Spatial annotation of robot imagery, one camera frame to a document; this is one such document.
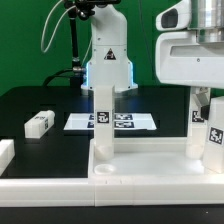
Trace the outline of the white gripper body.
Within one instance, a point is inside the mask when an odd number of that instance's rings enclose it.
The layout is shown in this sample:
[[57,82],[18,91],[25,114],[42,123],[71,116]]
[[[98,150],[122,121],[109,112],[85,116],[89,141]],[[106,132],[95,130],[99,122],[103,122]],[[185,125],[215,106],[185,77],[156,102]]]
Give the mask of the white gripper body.
[[195,31],[161,34],[155,63],[161,83],[224,89],[224,43],[199,44]]

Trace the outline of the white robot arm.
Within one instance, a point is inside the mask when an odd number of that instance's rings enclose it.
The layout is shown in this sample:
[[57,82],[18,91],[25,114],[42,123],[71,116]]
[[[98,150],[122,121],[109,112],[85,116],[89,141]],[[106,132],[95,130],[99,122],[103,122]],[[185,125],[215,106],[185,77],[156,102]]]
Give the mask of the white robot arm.
[[[127,21],[114,6],[121,0],[79,0],[92,19],[91,60],[87,85],[115,85],[122,92],[134,86],[128,64]],[[196,108],[206,119],[212,111],[206,92],[224,89],[224,0],[181,0],[156,17],[161,32],[155,46],[159,81],[194,88]]]

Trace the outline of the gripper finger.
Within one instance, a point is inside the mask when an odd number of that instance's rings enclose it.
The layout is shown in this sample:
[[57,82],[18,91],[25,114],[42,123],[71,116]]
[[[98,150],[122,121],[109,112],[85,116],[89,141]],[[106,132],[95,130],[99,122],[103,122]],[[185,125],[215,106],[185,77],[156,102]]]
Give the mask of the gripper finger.
[[210,112],[210,89],[207,87],[196,87],[194,90],[194,99],[200,117],[207,120]]

